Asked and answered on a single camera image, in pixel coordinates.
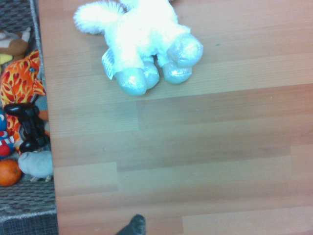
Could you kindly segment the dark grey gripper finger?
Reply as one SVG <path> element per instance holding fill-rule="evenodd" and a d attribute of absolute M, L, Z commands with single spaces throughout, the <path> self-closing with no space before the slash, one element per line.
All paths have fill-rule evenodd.
<path fill-rule="evenodd" d="M 136 214 L 127 226 L 121 229 L 116 235 L 145 235 L 146 221 L 144 216 Z"/>

